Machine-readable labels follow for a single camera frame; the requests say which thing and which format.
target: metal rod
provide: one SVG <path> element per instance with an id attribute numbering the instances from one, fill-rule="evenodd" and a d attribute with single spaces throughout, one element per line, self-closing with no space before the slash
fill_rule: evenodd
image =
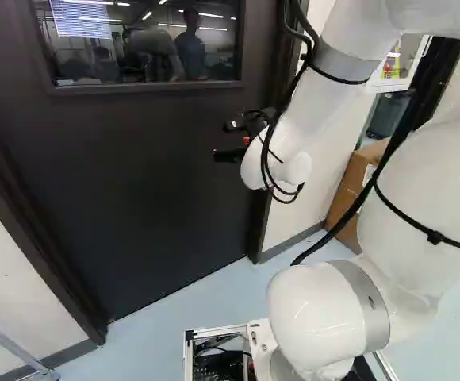
<path id="1" fill-rule="evenodd" d="M 40 375 L 48 377 L 52 380 L 58 380 L 60 378 L 59 374 L 57 374 L 52 369 L 46 368 L 42 363 L 40 363 L 40 361 L 31 356 L 29 352 L 23 349 L 20 345 L 18 345 L 14 341 L 11 341 L 11 339 L 9 339 L 2 332 L 0 332 L 0 345 L 6 348 L 9 352 L 13 353 L 15 356 L 22 359 L 29 366 L 36 369 Z"/>
<path id="2" fill-rule="evenodd" d="M 373 352 L 373 356 L 378 363 L 378 366 L 381 368 L 381 371 L 383 371 L 387 381 L 399 381 L 396 372 L 392 368 L 392 365 L 390 365 L 390 362 L 385 358 L 381 351 Z"/>

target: aluminum frame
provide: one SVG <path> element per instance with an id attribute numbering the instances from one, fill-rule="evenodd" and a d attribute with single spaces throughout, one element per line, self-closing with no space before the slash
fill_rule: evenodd
<path id="1" fill-rule="evenodd" d="M 35 373 L 24 377 L 23 379 L 34 378 L 36 380 L 45 380 L 45 381 L 59 381 L 60 375 L 52 369 L 45 367 L 40 361 L 34 358 L 29 352 L 23 349 L 20 345 L 12 341 L 0 331 L 0 345 L 7 349 L 10 353 L 14 354 L 16 357 L 22 359 L 30 367 L 36 370 Z"/>

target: floor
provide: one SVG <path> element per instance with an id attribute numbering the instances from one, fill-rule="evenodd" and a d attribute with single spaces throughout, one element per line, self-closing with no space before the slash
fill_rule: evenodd
<path id="1" fill-rule="evenodd" d="M 247 259 L 113 323 L 107 344 L 58 369 L 63 381 L 183 381 L 185 329 L 241 324 L 266 317 L 270 278 L 324 232 L 318 232 L 263 265 Z M 348 258 L 350 250 L 331 241 L 306 262 Z M 460 282 L 440 303 L 438 317 L 408 342 L 384 350 L 399 380 L 460 379 Z M 371 355 L 377 381 L 385 381 Z"/>
<path id="2" fill-rule="evenodd" d="M 266 317 L 271 277 L 321 237 L 318 232 L 266 264 L 239 260 L 214 274 L 113 323 L 108 342 L 57 369 L 63 381 L 183 380 L 185 329 L 246 323 Z M 332 241 L 305 262 L 348 258 Z"/>

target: ceiling light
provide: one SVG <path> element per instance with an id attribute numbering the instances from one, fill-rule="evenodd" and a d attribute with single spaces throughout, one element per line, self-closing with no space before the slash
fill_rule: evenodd
<path id="1" fill-rule="evenodd" d="M 163 23 L 159 22 L 158 25 L 161 25 L 161 26 L 174 26 L 176 28 L 186 28 L 185 25 L 180 25 L 180 24 L 163 24 Z"/>
<path id="2" fill-rule="evenodd" d="M 212 14 L 212 13 L 203 13 L 203 12 L 198 12 L 200 16 L 206 16 L 206 17 L 215 17 L 215 18 L 223 18 L 223 16 L 219 14 Z"/>
<path id="3" fill-rule="evenodd" d="M 174 26 L 175 28 L 186 28 L 185 25 L 181 25 L 181 24 L 163 24 L 162 22 L 159 22 L 158 25 L 160 26 Z M 223 29 L 223 28 L 208 28 L 206 26 L 201 26 L 199 27 L 199 29 L 205 29 L 205 30 L 221 30 L 223 32 L 226 32 L 227 29 Z"/>
<path id="4" fill-rule="evenodd" d="M 122 20 L 114 20 L 112 18 L 97 18 L 97 17 L 79 17 L 83 21 L 107 21 L 107 22 L 122 22 Z"/>
<path id="5" fill-rule="evenodd" d="M 224 32 L 227 31 L 227 29 L 223 29 L 223 28 L 207 28 L 207 27 L 205 27 L 205 26 L 201 26 L 201 27 L 199 27 L 199 29 L 205 29 L 205 30 L 222 30 L 222 31 L 224 31 Z"/>
<path id="6" fill-rule="evenodd" d="M 98 2 L 96 0 L 64 0 L 71 4 L 92 4 L 96 6 L 113 6 L 114 2 Z M 118 2 L 118 6 L 130 6 L 129 2 Z"/>

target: black cable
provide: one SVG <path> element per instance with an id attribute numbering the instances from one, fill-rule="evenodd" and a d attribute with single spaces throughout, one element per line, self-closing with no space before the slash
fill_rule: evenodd
<path id="1" fill-rule="evenodd" d="M 460 242 L 452 240 L 449 237 L 445 237 L 441 232 L 428 228 L 426 225 L 422 225 L 420 222 L 408 216 L 405 212 L 392 204 L 391 201 L 381 192 L 380 188 L 378 187 L 378 183 L 374 184 L 374 191 L 381 199 L 381 201 L 389 207 L 389 209 L 391 209 L 399 218 L 403 219 L 415 229 L 424 233 L 427 236 L 427 240 L 433 245 L 437 245 L 443 242 L 444 244 L 454 246 L 455 248 L 460 248 Z"/>
<path id="2" fill-rule="evenodd" d="M 274 135 L 274 131 L 276 129 L 276 125 L 278 123 L 279 117 L 285 112 L 286 108 L 288 107 L 288 105 L 289 105 L 289 103 L 291 101 L 293 92 L 295 91 L 295 88 L 297 87 L 297 84 L 299 83 L 299 80 L 300 80 L 301 76 L 304 74 L 304 72 L 309 67 L 309 61 L 312 58 L 313 47 L 312 47 L 312 41 L 309 39 L 309 37 L 307 37 L 306 35 L 304 35 L 302 33 L 299 33 L 297 31 L 295 31 L 294 29 L 292 29 L 289 26 L 288 20 L 287 20 L 289 1 L 288 0 L 283 0 L 282 3 L 283 3 L 283 9 L 282 9 L 282 11 L 283 11 L 283 18 L 282 18 L 283 29 L 288 34 L 293 36 L 294 38 L 297 38 L 297 39 L 303 41 L 306 44 L 306 46 L 307 46 L 307 54 L 304 57 L 304 63 L 302 64 L 302 67 L 301 67 L 300 71 L 294 76 L 292 82 L 288 86 L 288 89 L 287 89 L 285 95 L 283 96 L 282 100 L 279 102 L 279 105 L 276 108 L 276 113 L 274 114 L 274 116 L 273 117 L 269 117 L 268 115 L 264 116 L 264 119 L 266 120 L 267 124 L 269 125 L 269 128 L 268 128 L 268 130 L 266 132 L 265 138 L 262 140 L 262 138 L 260 137 L 260 140 L 262 140 L 262 143 L 263 143 L 262 152 L 261 152 L 261 155 L 260 155 L 260 171 L 261 171 L 263 183 L 264 183 L 266 189 L 271 192 L 271 195 L 272 195 L 273 199 L 276 200 L 277 202 L 282 203 L 282 204 L 290 204 L 290 203 L 294 202 L 297 199 L 297 197 L 299 196 L 300 192 L 304 188 L 304 184 L 302 183 L 301 185 L 299 185 L 294 192 L 290 192 L 290 191 L 282 189 L 275 182 L 274 177 L 272 176 L 272 174 L 270 172 L 268 155 L 269 155 L 269 153 L 272 153 L 272 151 L 270 150 L 270 142 L 272 140 L 272 136 Z M 311 27 L 311 25 L 309 24 L 309 22 L 308 22 L 307 18 L 305 17 L 304 13 L 302 12 L 301 6 L 300 6 L 298 0 L 290 0 L 290 4 L 293 4 L 293 12 L 295 13 L 296 18 L 299 20 L 299 22 L 301 23 L 303 28 L 308 32 L 308 34 L 313 38 L 313 40 L 317 43 L 319 41 L 319 37 L 316 34 L 316 32 L 314 31 L 314 29 Z M 275 154 L 273 156 L 276 158 L 276 160 L 279 160 L 279 158 Z M 276 191 L 276 190 L 279 191 L 283 195 L 293 196 L 293 197 L 290 200 L 283 200 L 283 199 L 279 198 L 278 196 L 276 196 L 276 194 L 274 194 L 274 191 Z"/>
<path id="3" fill-rule="evenodd" d="M 393 135 L 390 137 L 390 142 L 387 145 L 387 148 L 385 149 L 385 153 L 383 154 L 383 157 L 381 158 L 377 169 L 374 171 L 370 181 L 366 184 L 362 192 L 358 195 L 353 204 L 351 204 L 350 208 L 339 219 L 339 221 L 336 222 L 332 229 L 330 229 L 323 237 L 321 237 L 318 240 L 318 242 L 316 242 L 312 247 L 308 248 L 307 250 L 302 252 L 297 258 L 295 258 L 295 260 L 292 261 L 290 266 L 300 264 L 306 257 L 323 248 L 332 238 L 334 238 L 341 231 L 341 229 L 351 220 L 351 218 L 354 217 L 354 215 L 366 201 L 368 194 L 373 189 L 374 184 L 378 179 L 378 176 L 381 174 L 381 171 L 383 171 L 383 168 L 389 161 L 390 156 L 408 137 L 408 134 L 411 130 L 412 125 L 408 123 L 400 123 L 397 126 Z"/>

